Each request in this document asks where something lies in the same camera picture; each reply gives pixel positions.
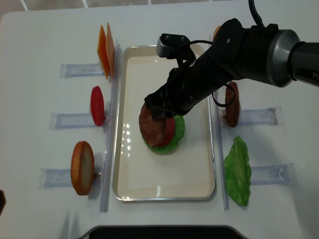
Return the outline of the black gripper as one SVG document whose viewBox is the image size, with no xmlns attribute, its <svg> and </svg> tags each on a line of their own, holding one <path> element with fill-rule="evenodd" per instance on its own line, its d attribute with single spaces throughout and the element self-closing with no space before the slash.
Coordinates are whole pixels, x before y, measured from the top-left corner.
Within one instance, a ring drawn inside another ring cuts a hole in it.
<svg viewBox="0 0 319 239">
<path fill-rule="evenodd" d="M 212 45 L 192 64 L 185 62 L 170 71 L 167 82 L 145 98 L 153 120 L 183 116 L 228 83 L 228 73 L 215 61 L 216 53 Z"/>
</svg>

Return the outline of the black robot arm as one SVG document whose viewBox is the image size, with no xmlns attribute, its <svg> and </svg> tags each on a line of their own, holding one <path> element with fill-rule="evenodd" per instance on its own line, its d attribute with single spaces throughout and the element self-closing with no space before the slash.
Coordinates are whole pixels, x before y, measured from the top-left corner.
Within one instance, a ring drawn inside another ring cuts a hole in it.
<svg viewBox="0 0 319 239">
<path fill-rule="evenodd" d="M 226 21 L 200 57 L 183 35 L 162 34 L 157 55 L 175 59 L 167 82 L 145 98 L 153 119 L 187 114 L 197 103 L 232 80 L 251 79 L 276 87 L 292 81 L 319 84 L 319 45 L 300 41 L 292 30 L 277 25 L 243 28 Z"/>
</svg>

